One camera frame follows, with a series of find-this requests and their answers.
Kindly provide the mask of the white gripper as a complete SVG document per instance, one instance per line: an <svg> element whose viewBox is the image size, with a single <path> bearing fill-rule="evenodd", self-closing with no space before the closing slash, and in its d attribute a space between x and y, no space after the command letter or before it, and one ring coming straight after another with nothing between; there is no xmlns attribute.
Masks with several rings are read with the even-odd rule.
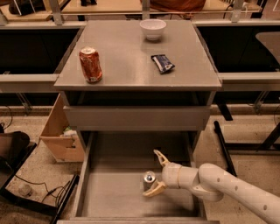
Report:
<svg viewBox="0 0 280 224"><path fill-rule="evenodd" d="M150 189L143 192L144 197L157 196L166 187L171 189L192 189L200 182L199 170L197 168L170 163L168 158L160 150L154 150L153 152L157 156L158 162L164 167L162 170L163 181L155 181Z"/></svg>

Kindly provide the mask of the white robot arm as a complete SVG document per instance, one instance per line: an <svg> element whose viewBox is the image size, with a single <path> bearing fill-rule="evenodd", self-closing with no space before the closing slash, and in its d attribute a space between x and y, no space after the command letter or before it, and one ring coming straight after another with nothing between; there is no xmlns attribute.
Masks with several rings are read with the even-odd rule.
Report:
<svg viewBox="0 0 280 224"><path fill-rule="evenodd" d="M159 150L153 151L162 166L162 180L154 180L144 197L153 197L165 189L186 189L202 200L219 201L226 194L239 201L267 224L280 224L280 198L245 182L215 164L192 168L170 162Z"/></svg>

